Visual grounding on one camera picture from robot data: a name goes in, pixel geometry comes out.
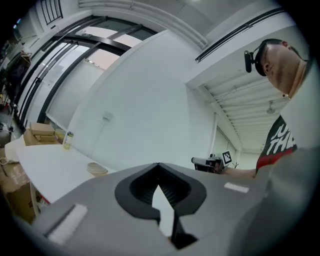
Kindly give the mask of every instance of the bottle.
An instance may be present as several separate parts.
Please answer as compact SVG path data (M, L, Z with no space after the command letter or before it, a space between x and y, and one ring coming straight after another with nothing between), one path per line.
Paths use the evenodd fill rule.
M71 131L68 131L68 133L66 134L64 143L63 143L63 147L68 150L70 149L70 145L71 145L71 140L73 138L74 134Z

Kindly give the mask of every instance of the man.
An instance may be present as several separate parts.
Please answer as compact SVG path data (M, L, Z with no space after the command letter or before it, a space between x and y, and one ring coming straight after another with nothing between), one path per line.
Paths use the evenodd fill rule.
M262 41L254 59L255 68L261 76L289 99L299 90L306 75L307 62L301 59L295 48L286 41L266 39ZM254 178L262 166L274 164L284 155L297 149L294 138L281 116L275 121L266 139L256 169L241 170L225 168L223 173L231 176Z

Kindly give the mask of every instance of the ceiling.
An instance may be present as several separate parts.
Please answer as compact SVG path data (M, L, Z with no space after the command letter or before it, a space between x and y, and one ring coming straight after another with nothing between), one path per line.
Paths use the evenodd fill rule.
M176 16L206 36L232 14L256 0L135 0Z
M203 85L229 118L244 152L261 152L271 126L289 100L254 67L251 73L245 70L244 51L253 51L266 38L285 40L299 51L302 58L308 58L308 45L300 31L296 26L288 27L222 59L212 74L212 80ZM275 109L272 114L267 113L270 101Z

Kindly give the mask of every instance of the white table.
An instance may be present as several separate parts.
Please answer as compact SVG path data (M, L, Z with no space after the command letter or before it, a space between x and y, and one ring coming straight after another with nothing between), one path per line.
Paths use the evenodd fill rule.
M62 145L25 146L16 150L20 164L36 189L50 203L94 178L87 164L95 162L74 148ZM114 170L104 166L108 173Z

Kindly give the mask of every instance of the cardboard box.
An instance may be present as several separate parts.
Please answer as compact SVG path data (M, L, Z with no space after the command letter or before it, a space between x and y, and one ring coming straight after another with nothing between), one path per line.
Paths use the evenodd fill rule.
M55 142L56 137L53 135L35 135L36 139L40 142Z
M55 141L39 141L37 138L31 133L31 130L28 128L25 130L23 134L24 143L26 146L35 146L35 145L53 145L53 144L60 144L59 142Z
M0 148L0 157L5 157L4 148ZM0 165L0 188L11 210L31 224L35 212L30 194L30 182L19 163Z
M30 130L33 135L54 135L55 134L55 129L51 125L38 123L38 122L31 122Z

